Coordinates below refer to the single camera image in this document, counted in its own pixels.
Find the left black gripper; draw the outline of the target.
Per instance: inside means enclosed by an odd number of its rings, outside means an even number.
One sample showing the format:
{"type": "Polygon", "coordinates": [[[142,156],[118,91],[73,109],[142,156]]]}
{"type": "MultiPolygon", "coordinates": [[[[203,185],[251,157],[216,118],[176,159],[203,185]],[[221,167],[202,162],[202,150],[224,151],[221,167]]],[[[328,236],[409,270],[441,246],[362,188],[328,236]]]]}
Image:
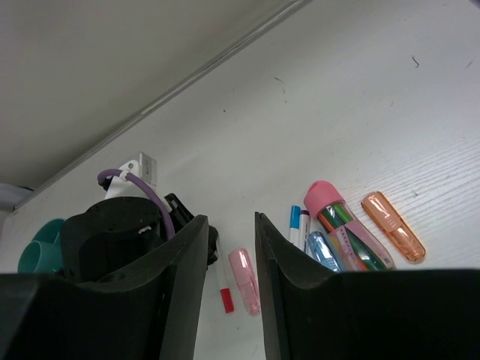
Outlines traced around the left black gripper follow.
{"type": "Polygon", "coordinates": [[[63,274],[70,281],[99,281],[165,242],[160,209],[150,199],[105,199],[62,225],[63,274]]]}

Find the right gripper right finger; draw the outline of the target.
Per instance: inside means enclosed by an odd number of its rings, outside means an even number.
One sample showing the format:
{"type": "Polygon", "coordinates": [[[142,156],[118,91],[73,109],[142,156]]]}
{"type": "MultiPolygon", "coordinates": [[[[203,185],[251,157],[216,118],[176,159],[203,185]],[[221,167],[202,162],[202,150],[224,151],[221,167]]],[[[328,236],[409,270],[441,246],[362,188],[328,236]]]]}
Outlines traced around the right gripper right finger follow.
{"type": "Polygon", "coordinates": [[[255,253],[267,359],[336,359],[338,300],[333,272],[255,214],[255,253]]]}

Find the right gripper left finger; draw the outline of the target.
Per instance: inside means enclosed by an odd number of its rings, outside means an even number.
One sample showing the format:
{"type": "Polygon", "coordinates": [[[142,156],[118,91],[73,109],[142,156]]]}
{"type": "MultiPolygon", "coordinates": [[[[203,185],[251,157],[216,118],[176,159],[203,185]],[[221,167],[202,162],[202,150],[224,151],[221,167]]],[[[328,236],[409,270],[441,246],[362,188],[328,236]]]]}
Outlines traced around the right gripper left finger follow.
{"type": "Polygon", "coordinates": [[[208,240],[198,215],[160,247],[83,283],[75,359],[192,359],[208,240]]]}

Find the pink translucent eraser case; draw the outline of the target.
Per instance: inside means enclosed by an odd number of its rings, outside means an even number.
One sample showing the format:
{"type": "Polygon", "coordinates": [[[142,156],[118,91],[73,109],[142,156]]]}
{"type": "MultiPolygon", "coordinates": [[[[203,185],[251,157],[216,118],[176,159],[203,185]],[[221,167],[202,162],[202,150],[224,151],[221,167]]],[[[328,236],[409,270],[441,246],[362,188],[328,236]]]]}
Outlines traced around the pink translucent eraser case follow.
{"type": "Polygon", "coordinates": [[[259,315],[260,294],[247,250],[237,248],[229,253],[228,259],[247,313],[252,317],[259,315]]]}

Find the purple capped white marker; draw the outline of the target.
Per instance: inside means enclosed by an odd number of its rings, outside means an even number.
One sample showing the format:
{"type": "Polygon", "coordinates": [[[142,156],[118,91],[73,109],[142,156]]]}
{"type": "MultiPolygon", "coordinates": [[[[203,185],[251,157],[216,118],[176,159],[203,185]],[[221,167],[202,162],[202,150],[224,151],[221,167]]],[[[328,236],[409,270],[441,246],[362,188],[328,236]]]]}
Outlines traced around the purple capped white marker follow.
{"type": "Polygon", "coordinates": [[[299,218],[299,248],[306,253],[310,234],[311,216],[308,210],[301,210],[299,218]]]}

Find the red capped white pen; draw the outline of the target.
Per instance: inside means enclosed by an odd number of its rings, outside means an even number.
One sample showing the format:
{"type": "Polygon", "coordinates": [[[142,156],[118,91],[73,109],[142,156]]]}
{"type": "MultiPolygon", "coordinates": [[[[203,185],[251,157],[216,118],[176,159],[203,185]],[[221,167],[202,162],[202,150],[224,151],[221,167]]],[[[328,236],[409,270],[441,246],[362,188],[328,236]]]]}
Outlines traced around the red capped white pen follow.
{"type": "Polygon", "coordinates": [[[217,262],[215,263],[215,271],[224,312],[226,314],[231,314],[234,312],[235,307],[227,280],[227,268],[224,264],[224,257],[221,254],[220,247],[217,247],[217,262]]]}

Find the blue capped white marker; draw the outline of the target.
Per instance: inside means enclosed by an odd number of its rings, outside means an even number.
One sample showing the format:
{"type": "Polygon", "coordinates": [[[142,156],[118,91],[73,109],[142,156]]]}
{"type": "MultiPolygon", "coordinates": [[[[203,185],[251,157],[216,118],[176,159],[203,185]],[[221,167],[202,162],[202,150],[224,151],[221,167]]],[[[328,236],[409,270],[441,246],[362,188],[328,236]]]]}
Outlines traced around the blue capped white marker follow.
{"type": "Polygon", "coordinates": [[[301,249],[300,216],[301,208],[297,205],[292,205],[289,215],[289,242],[299,249],[301,249]]]}

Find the orange translucent eraser case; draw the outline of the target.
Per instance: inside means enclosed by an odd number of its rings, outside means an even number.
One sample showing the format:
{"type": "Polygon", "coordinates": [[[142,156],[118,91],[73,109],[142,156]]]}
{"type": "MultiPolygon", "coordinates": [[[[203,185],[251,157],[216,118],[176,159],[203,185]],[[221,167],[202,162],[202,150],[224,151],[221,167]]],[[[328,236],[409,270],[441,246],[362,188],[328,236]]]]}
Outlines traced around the orange translucent eraser case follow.
{"type": "Polygon", "coordinates": [[[382,192],[367,194],[361,207],[407,261],[421,263],[425,259],[425,246],[382,192]]]}

